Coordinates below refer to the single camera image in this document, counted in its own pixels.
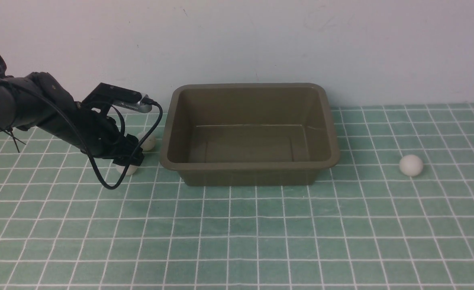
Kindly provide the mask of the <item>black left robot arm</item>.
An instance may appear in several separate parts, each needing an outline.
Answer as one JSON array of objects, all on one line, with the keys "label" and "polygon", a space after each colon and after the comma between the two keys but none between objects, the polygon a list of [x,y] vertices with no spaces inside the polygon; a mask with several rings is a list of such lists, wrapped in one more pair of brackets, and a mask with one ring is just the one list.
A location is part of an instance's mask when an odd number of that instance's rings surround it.
[{"label": "black left robot arm", "polygon": [[39,127],[94,158],[124,166],[141,165],[139,138],[125,134],[108,116],[111,106],[149,112],[144,94],[114,85],[99,84],[83,101],[75,101],[47,72],[0,79],[0,132]]}]

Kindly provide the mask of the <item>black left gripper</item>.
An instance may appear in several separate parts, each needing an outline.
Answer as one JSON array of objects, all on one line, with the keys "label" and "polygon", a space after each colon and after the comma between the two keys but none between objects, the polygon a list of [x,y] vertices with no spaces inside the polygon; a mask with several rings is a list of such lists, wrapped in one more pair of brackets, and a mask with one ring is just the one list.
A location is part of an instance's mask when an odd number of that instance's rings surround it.
[{"label": "black left gripper", "polygon": [[[78,105],[71,94],[49,73],[39,74],[39,86],[42,95],[53,103],[71,120],[94,157],[113,157],[115,165],[140,166],[145,158],[139,147],[139,138],[134,135],[120,137],[114,120]],[[39,127],[85,152],[79,137],[67,121],[53,108],[47,109],[48,117],[39,123]]]}]

